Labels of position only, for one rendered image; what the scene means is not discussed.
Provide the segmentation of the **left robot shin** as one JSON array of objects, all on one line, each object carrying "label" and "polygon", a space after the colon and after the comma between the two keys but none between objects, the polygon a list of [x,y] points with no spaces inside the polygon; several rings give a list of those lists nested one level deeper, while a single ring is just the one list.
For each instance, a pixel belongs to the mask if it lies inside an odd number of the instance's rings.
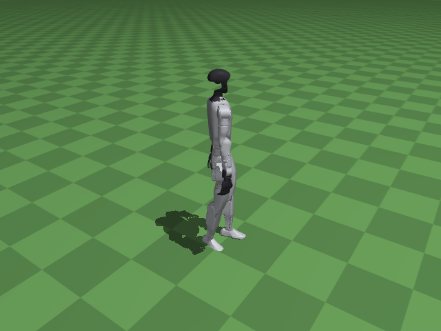
[{"label": "left robot shin", "polygon": [[233,223],[233,215],[234,215],[234,193],[231,199],[226,203],[225,207],[222,210],[222,213],[225,218],[226,230],[232,231],[233,229],[232,223]]}]

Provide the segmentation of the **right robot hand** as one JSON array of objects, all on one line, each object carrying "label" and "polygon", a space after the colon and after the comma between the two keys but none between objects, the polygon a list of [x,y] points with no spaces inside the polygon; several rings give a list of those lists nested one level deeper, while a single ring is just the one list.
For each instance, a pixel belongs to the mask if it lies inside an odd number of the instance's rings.
[{"label": "right robot hand", "polygon": [[222,178],[224,178],[223,182],[222,182],[222,188],[220,193],[217,193],[217,195],[226,195],[230,192],[230,188],[232,188],[232,180],[231,180],[231,175],[226,177],[226,170],[223,170],[222,173]]}]

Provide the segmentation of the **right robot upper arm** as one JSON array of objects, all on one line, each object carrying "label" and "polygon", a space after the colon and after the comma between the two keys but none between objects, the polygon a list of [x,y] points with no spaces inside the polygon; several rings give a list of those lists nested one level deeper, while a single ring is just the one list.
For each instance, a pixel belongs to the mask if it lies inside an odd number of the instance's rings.
[{"label": "right robot upper arm", "polygon": [[[227,105],[218,105],[218,144],[221,147],[222,142],[227,138],[229,132],[229,120],[231,118],[231,110]],[[228,139],[229,140],[229,139]]]}]

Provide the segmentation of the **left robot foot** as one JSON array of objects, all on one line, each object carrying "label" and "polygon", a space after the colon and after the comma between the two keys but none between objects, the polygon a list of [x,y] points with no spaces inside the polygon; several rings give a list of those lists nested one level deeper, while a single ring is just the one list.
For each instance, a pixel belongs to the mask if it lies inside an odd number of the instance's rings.
[{"label": "left robot foot", "polygon": [[[230,229],[230,228],[229,228]],[[232,231],[227,231],[226,227],[222,227],[220,230],[220,234],[224,236],[229,236],[235,239],[245,239],[246,234],[237,231],[236,229],[232,229]]]}]

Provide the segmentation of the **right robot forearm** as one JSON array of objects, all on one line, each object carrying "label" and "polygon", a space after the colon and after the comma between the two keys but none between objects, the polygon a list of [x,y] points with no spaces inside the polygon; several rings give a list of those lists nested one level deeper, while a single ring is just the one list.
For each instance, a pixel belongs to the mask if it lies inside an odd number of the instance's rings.
[{"label": "right robot forearm", "polygon": [[221,151],[220,151],[222,168],[223,170],[226,170],[226,177],[232,175],[232,161],[230,154],[231,154],[231,141],[226,139],[222,142]]}]

